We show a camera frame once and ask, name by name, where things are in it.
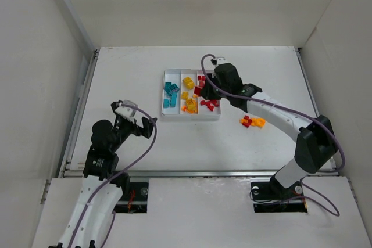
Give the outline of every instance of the robotic arm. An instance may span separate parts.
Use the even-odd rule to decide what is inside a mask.
[[[216,66],[213,74],[208,74],[211,81],[220,89],[234,95],[251,97],[281,105],[254,84],[243,84],[237,69],[231,63],[225,63],[223,58],[212,59]],[[206,82],[201,95],[207,100],[220,100],[226,98],[231,105],[262,117],[272,125],[285,132],[296,142],[294,158],[282,169],[276,172],[263,190],[265,199],[283,200],[291,197],[291,190],[298,181],[308,174],[315,174],[338,151],[333,140],[316,123],[298,116],[295,113],[285,112],[274,106],[258,102],[247,101],[235,97],[225,96]],[[332,133],[332,125],[328,118],[320,115],[316,118]]]
[[[93,125],[92,145],[85,161],[83,185],[78,201],[58,244],[49,248],[102,247],[109,230],[111,212],[130,188],[129,176],[126,173],[101,186],[118,173],[115,169],[119,158],[115,151],[130,135],[150,138],[154,128],[146,117],[142,118],[142,127],[138,126],[134,118],[135,110],[121,104],[137,107],[135,103],[127,100],[113,102],[111,108],[116,115],[114,125],[109,120],[99,120]],[[85,215],[79,228],[74,231],[83,212]]]

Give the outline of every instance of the cyan block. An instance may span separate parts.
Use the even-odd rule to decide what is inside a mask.
[[[169,100],[168,100],[168,99],[164,99],[164,100],[163,100],[163,107],[164,107],[164,108],[169,107]]]
[[[170,107],[175,107],[177,101],[177,93],[173,93],[172,97],[170,98]]]
[[[167,87],[169,87],[172,83],[170,81],[166,81],[165,82],[165,86],[164,86],[164,89],[166,89]]]
[[[172,96],[173,93],[177,93],[180,91],[178,86],[176,84],[171,84],[168,87],[165,88],[165,92],[167,92],[168,96]]]

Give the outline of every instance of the white wall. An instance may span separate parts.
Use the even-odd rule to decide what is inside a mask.
[[[332,0],[302,50],[319,111],[330,117],[346,151],[344,174],[354,186],[372,238],[372,0]]]
[[[82,52],[54,0],[0,0],[0,247],[29,247]]]
[[[96,46],[303,46],[330,0],[71,0]]]

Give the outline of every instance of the yellow block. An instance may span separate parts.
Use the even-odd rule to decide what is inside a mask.
[[[193,89],[195,84],[194,82],[192,81],[192,79],[190,77],[185,77],[183,80],[182,80],[183,84],[187,87],[187,89]]]
[[[182,94],[181,94],[181,99],[182,100],[187,100],[188,99],[188,92],[182,92]]]
[[[186,102],[186,106],[187,106],[188,110],[194,111],[196,109],[196,105],[195,105],[195,103],[193,102],[192,99],[188,99],[185,102]]]

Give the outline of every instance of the plastic block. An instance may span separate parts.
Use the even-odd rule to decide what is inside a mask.
[[[185,77],[183,80],[182,80],[183,84],[186,86],[187,89],[193,89],[195,84],[194,82],[192,81],[192,79],[190,77]]]
[[[207,105],[207,108],[212,112],[214,110],[214,107],[212,105]]]
[[[169,107],[169,100],[168,99],[164,99],[163,100],[163,107],[166,109],[167,107]]]
[[[181,94],[181,99],[182,100],[187,100],[188,99],[188,92],[182,92],[182,94]]]
[[[167,92],[169,96],[172,96],[173,93],[177,93],[178,91],[180,91],[180,89],[176,84],[171,84],[165,88],[165,92]]]
[[[246,126],[246,128],[249,128],[249,126],[252,124],[252,119],[248,119],[247,122],[243,122],[242,124],[243,126]]]
[[[197,94],[197,95],[200,96],[201,92],[202,92],[202,88],[200,88],[200,87],[195,87],[195,89],[194,89],[194,93],[195,93],[195,94]]]
[[[196,109],[196,106],[194,102],[192,101],[192,99],[186,100],[186,106],[187,106],[187,109],[190,111],[194,111]]]
[[[257,126],[259,128],[264,127],[266,120],[263,118],[252,118],[253,124],[252,126]]]
[[[170,107],[175,107],[177,101],[177,93],[173,93],[172,97],[170,98]]]

